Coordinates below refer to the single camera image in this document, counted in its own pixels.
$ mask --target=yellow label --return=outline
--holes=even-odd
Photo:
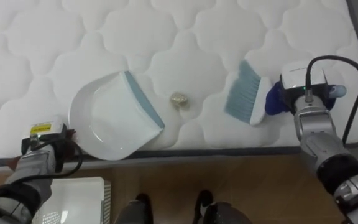
[[[36,133],[41,133],[41,132],[44,132],[44,131],[50,131],[51,127],[52,127],[51,124],[36,125],[36,126],[31,128],[30,134],[36,134]]]

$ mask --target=robotic hand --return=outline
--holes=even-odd
[[[23,156],[15,172],[0,186],[0,224],[31,223],[52,194],[52,179],[67,177],[80,168],[81,159],[71,172],[56,174],[62,171],[70,149],[74,147],[82,155],[79,146],[70,140],[73,133],[59,118],[31,127],[30,137],[22,140]]]
[[[315,58],[307,68],[300,68],[306,77],[282,73],[282,100],[294,114],[301,156],[310,172],[334,197],[346,221],[358,224],[358,161],[344,147],[357,111],[358,96],[341,140],[325,107],[329,90],[324,72],[313,67],[313,79],[310,77],[313,64],[324,59],[347,62],[358,70],[358,64],[347,58],[333,55]]]

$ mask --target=gray mattress border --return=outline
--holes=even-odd
[[[346,0],[349,14],[358,38],[358,20],[352,0]],[[358,143],[348,144],[348,148],[358,147]],[[266,147],[266,148],[242,148],[242,149],[192,149],[192,150],[158,150],[136,151],[125,159],[145,159],[164,157],[193,157],[193,156],[266,156],[297,154],[300,148],[296,147]],[[84,161],[98,161],[99,159],[85,155]],[[10,159],[0,159],[0,167],[7,166]]]

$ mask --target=person's foot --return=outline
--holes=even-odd
[[[214,197],[209,190],[202,190],[197,197],[193,224],[197,224],[198,220],[205,214],[208,205],[214,202]]]
[[[150,197],[147,194],[139,194],[136,196],[136,200],[145,205],[145,224],[153,224],[153,210]]]

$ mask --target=quilted mattress surface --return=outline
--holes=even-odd
[[[34,121],[67,119],[83,85],[123,70],[166,125],[146,150],[296,146],[290,113],[251,127],[223,107],[241,60],[276,82],[283,64],[324,54],[358,62],[345,0],[0,0],[0,158],[20,154]],[[332,110],[341,136],[358,73],[324,67],[348,90]],[[169,103],[173,92],[189,98],[187,110]],[[349,142],[358,142],[358,112]]]

